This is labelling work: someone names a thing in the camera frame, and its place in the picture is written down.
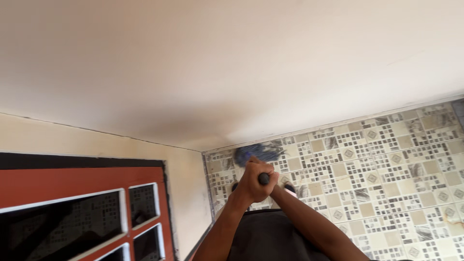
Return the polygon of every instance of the mop head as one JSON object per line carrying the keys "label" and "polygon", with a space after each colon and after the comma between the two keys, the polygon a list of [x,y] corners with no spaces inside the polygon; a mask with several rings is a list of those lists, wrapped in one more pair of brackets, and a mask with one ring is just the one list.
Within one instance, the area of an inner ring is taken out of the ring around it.
{"label": "mop head", "polygon": [[266,143],[266,145],[258,143],[236,149],[234,160],[240,167],[245,167],[246,162],[252,155],[261,161],[268,162],[278,160],[282,153],[282,148],[273,143]]}

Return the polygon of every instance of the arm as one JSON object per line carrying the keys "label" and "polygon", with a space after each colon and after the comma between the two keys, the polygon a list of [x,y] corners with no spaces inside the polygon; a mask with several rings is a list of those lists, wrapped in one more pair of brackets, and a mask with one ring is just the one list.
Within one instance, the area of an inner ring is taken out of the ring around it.
{"label": "arm", "polygon": [[271,197],[282,208],[293,225],[332,261],[368,261],[350,239],[332,222],[275,186]]}
{"label": "arm", "polygon": [[[260,173],[269,175],[269,184],[263,186],[258,182]],[[213,228],[208,232],[198,247],[193,261],[225,261],[231,249],[233,236],[245,210],[253,202],[261,202],[267,198],[277,184],[279,174],[274,166],[265,164],[252,156],[245,167],[245,173],[237,188],[230,194]]]}

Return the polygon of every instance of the beige wall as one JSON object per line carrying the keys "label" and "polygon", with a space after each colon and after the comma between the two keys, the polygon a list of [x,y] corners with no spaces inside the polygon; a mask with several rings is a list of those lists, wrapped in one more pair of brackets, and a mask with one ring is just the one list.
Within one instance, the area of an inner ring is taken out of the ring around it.
{"label": "beige wall", "polygon": [[200,152],[1,113],[0,151],[166,160],[181,260],[211,224]]}

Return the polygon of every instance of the tiled floor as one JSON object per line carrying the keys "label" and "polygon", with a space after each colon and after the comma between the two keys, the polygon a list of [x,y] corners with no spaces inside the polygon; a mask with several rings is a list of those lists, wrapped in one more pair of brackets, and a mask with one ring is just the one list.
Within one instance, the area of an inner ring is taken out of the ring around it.
{"label": "tiled floor", "polygon": [[[270,141],[283,151],[271,163],[371,259],[464,261],[460,122],[462,100],[404,111]],[[206,156],[216,212],[244,171],[232,157]]]}

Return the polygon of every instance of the black mop handle grip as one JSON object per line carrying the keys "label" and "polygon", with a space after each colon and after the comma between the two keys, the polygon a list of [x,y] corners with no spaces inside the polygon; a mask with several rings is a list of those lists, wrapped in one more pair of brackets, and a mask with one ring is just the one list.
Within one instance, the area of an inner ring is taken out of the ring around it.
{"label": "black mop handle grip", "polygon": [[261,185],[269,184],[269,175],[267,175],[267,173],[265,172],[259,174],[258,181],[259,181],[259,184]]}

